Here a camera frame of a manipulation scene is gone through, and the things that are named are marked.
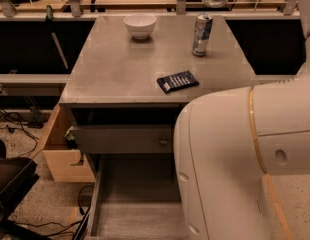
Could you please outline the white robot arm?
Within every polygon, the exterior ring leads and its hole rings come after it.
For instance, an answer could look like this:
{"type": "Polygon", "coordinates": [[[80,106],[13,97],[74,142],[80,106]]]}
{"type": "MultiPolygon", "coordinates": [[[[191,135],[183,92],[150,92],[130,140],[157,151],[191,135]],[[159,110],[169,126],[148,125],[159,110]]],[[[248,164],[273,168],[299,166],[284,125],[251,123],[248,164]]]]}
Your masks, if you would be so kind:
{"type": "Polygon", "coordinates": [[[310,0],[298,0],[306,61],[292,80],[190,102],[174,158],[190,240],[273,240],[261,180],[310,174],[310,0]]]}

